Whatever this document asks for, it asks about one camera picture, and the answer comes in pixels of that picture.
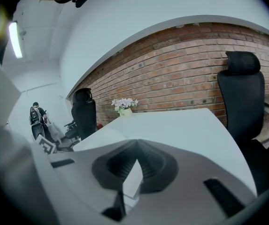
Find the flower pot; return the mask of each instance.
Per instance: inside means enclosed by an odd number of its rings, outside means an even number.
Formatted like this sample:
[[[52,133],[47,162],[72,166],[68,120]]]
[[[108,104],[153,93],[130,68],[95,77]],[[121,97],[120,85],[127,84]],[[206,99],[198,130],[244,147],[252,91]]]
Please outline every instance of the flower pot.
[[[124,109],[124,110],[120,111],[120,117],[129,117],[131,115],[132,115],[131,108],[127,108],[127,109]]]

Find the white wall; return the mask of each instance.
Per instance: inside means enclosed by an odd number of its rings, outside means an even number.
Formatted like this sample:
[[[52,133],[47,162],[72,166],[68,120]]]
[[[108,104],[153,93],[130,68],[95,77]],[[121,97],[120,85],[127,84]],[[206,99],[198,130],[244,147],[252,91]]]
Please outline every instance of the white wall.
[[[269,34],[269,9],[261,0],[88,0],[80,9],[60,61],[65,96],[114,53],[165,28],[224,22]]]
[[[3,70],[13,84],[22,92],[8,119],[11,130],[22,134],[33,142],[29,124],[30,107],[34,102],[47,110],[47,116],[64,136],[64,125],[72,121],[65,99],[58,62],[24,63],[9,65],[3,63]]]

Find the chair headrest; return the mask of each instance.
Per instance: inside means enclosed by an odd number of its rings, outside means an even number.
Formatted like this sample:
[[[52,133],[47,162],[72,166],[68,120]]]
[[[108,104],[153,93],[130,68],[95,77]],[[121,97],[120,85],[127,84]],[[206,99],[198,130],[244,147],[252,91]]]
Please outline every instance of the chair headrest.
[[[81,88],[73,96],[73,103],[87,103],[92,100],[90,88]]]
[[[228,70],[233,75],[255,74],[261,69],[258,58],[252,52],[226,52]]]

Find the ceiling light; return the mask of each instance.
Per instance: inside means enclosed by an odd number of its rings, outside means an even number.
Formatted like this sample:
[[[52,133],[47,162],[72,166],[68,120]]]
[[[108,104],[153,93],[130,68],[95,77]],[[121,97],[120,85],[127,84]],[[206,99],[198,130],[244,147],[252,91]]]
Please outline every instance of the ceiling light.
[[[10,34],[10,40],[13,47],[13,51],[15,53],[16,58],[22,58],[22,51],[20,47],[20,43],[18,41],[18,33],[17,33],[17,23],[12,22],[9,25],[9,34]]]

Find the white countertop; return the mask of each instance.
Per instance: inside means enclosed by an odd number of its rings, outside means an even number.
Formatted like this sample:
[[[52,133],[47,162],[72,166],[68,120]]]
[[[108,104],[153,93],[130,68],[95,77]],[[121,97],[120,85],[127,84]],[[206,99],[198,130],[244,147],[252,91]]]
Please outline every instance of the white countertop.
[[[256,187],[240,149],[224,125],[207,108],[133,113],[119,117],[87,137],[74,151],[125,139],[145,139],[203,155],[240,179],[255,195]]]

